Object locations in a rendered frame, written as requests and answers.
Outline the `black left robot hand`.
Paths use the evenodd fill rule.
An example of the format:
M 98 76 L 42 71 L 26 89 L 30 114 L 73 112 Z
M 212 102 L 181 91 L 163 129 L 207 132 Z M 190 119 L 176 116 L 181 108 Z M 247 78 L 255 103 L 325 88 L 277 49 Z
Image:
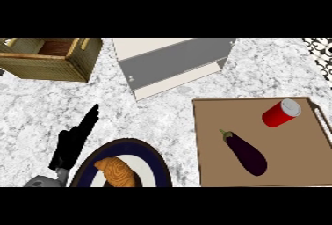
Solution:
M 48 168 L 70 170 L 76 163 L 83 142 L 91 133 L 94 124 L 98 120 L 98 105 L 94 105 L 88 110 L 78 126 L 73 126 L 70 130 L 61 130 L 58 132 L 58 142 L 55 152 L 52 154 Z

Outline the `white grey tiered shelf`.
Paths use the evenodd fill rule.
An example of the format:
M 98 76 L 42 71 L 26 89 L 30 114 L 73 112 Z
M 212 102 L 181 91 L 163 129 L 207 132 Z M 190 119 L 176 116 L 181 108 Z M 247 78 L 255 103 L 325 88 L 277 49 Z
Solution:
M 113 38 L 135 100 L 221 71 L 234 38 Z

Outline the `brown tray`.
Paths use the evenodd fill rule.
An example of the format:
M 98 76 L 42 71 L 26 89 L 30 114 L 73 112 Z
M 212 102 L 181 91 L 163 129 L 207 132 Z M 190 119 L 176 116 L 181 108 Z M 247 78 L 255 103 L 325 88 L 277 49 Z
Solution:
M 262 113 L 278 98 L 207 98 L 193 101 L 202 186 L 332 185 L 332 127 L 317 104 L 296 97 L 300 114 L 266 127 Z M 266 171 L 241 167 L 222 133 L 231 131 L 262 153 Z

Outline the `red can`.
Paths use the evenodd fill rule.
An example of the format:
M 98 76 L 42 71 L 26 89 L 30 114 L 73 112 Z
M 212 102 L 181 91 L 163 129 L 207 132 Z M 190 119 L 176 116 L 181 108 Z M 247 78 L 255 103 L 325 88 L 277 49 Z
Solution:
M 284 98 L 262 113 L 262 122 L 268 127 L 278 127 L 286 121 L 292 120 L 300 114 L 300 106 L 297 103 Z

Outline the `orange croissant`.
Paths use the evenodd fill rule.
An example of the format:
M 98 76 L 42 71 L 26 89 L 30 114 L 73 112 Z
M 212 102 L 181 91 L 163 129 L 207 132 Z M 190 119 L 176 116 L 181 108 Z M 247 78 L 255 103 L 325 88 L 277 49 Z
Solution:
M 92 165 L 112 187 L 134 187 L 134 171 L 117 157 L 106 157 Z

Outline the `dark blue white plate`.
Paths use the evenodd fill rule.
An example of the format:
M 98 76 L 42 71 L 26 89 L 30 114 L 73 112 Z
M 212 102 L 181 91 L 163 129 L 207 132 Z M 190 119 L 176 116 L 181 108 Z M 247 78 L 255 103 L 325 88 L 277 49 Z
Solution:
M 166 163 L 154 148 L 134 138 L 101 145 L 86 157 L 70 181 L 70 187 L 112 187 L 92 166 L 106 157 L 117 157 L 134 171 L 134 187 L 171 187 Z

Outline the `olive wicker basket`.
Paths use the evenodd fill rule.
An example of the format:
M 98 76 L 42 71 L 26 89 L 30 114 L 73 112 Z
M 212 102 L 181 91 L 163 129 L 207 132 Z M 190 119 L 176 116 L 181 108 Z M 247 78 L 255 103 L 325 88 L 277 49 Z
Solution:
M 100 38 L 0 38 L 0 68 L 20 79 L 86 83 Z

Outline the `purple eggplant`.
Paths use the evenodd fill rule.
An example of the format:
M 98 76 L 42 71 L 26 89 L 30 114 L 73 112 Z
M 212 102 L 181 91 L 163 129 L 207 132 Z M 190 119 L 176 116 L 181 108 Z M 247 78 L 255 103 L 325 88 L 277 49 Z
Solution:
M 261 176 L 266 171 L 266 160 L 259 150 L 231 132 L 219 130 L 225 142 L 243 169 L 253 175 Z

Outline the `black white patterned object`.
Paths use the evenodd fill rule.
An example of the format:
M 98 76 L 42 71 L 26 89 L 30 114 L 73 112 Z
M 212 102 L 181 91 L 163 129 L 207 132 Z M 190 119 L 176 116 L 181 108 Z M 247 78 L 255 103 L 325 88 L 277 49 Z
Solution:
M 332 83 L 332 38 L 302 38 L 324 79 Z

